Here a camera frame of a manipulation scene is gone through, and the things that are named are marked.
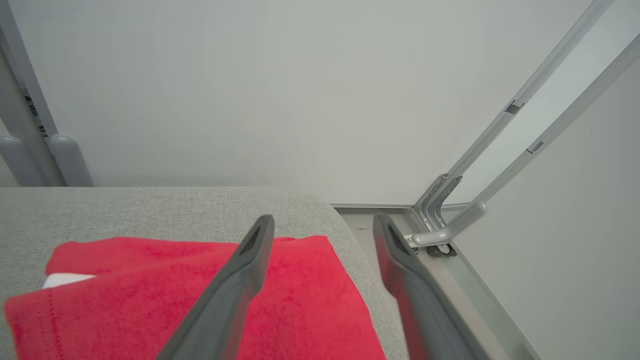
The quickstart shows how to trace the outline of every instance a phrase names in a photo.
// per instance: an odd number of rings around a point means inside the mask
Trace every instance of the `folded cloth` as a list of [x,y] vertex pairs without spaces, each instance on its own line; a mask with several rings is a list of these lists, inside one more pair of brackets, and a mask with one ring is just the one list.
[[[153,359],[236,249],[112,238],[58,246],[45,273],[96,275],[9,298],[27,359]],[[238,359],[384,359],[369,312],[325,236],[273,240]]]

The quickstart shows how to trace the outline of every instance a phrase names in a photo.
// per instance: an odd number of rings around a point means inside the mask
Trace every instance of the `fabric-covered table surface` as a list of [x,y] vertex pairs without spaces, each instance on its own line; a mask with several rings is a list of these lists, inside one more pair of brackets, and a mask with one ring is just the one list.
[[[271,188],[0,188],[0,301],[42,287],[55,246],[115,236],[239,243],[263,214],[275,236],[325,235],[364,299],[387,359],[405,340],[380,284],[340,215],[318,198]],[[15,359],[0,321],[0,360]]]

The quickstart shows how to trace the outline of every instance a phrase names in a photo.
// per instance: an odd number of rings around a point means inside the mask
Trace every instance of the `red fabric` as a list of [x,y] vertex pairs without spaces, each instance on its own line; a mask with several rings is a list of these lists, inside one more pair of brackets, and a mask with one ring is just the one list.
[[[46,274],[97,276],[6,301],[18,358],[155,358],[236,247],[134,238],[60,245]],[[362,297],[326,237],[273,241],[237,358],[384,359]]]

